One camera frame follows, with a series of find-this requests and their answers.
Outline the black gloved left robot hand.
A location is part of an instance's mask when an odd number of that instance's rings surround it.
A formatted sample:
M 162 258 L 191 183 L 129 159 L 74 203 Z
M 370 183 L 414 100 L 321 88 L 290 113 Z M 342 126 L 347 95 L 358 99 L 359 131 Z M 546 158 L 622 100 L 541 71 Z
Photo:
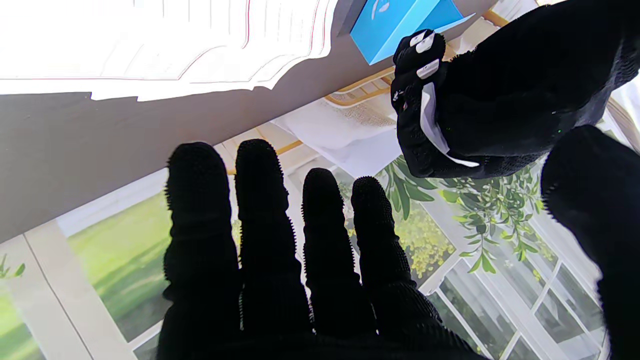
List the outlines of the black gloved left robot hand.
M 448 61 L 442 34 L 403 37 L 390 100 L 410 174 L 510 176 L 569 130 L 596 125 L 611 94 L 639 73 L 639 28 L 637 0 L 565 0 Z

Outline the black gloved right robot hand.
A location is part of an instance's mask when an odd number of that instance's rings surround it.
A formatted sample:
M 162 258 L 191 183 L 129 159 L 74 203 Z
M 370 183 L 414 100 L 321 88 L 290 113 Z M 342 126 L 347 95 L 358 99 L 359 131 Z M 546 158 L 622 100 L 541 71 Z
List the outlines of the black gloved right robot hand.
M 332 173 L 302 189 L 304 263 L 288 217 L 281 164 L 263 139 L 238 148 L 241 244 L 231 224 L 226 165 L 208 143 L 179 145 L 167 161 L 171 241 L 163 269 L 171 302 L 159 360 L 480 360 L 447 328 L 410 276 L 394 218 L 374 177 L 351 203 L 360 272 Z M 601 271 L 598 294 L 612 360 L 639 358 L 637 152 L 594 126 L 574 128 L 546 158 L 542 200 Z

